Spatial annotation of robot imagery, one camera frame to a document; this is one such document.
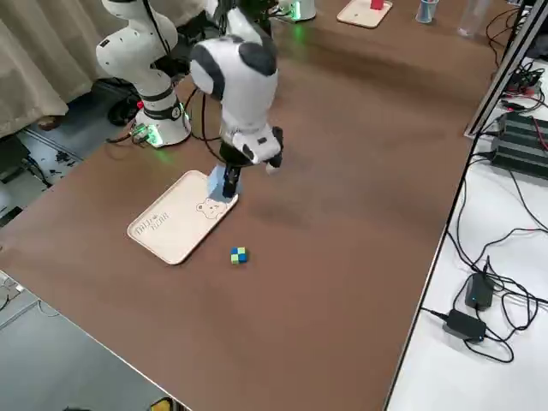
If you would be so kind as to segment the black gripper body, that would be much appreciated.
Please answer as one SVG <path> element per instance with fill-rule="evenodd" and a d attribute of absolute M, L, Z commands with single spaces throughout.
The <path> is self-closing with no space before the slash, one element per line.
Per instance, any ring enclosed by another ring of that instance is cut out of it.
<path fill-rule="evenodd" d="M 221 159 L 230 167 L 246 168 L 253 166 L 252 161 L 233 146 L 222 143 L 219 147 Z"/>

